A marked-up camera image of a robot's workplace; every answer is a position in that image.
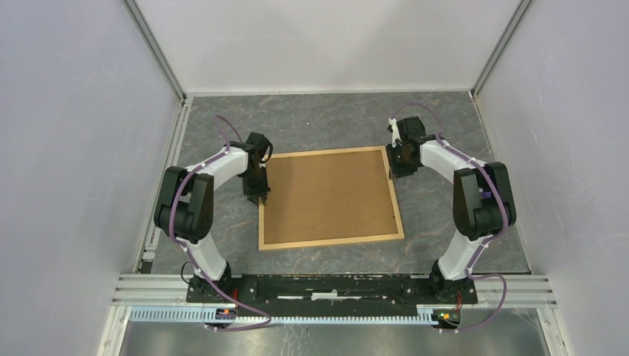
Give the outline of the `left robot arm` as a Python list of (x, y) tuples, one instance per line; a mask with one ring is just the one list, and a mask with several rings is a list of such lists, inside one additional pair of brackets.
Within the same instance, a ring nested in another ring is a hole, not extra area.
[(162, 176), (154, 225), (178, 245), (205, 282), (205, 293), (224, 302), (233, 292), (228, 262), (211, 237), (214, 193), (224, 183), (240, 178), (244, 196), (255, 205), (265, 204), (271, 191), (266, 172), (274, 147), (261, 133), (243, 142), (230, 141), (215, 155), (186, 168), (171, 166)]

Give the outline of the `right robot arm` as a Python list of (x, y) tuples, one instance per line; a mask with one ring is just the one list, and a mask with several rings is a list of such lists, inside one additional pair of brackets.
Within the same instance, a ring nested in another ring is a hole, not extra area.
[(455, 234), (429, 275), (430, 297), (450, 301), (470, 288), (472, 271), (489, 244), (516, 220), (507, 167), (477, 160), (451, 146), (440, 134), (429, 135), (416, 116), (388, 120), (386, 146), (391, 179), (430, 168), (452, 184)]

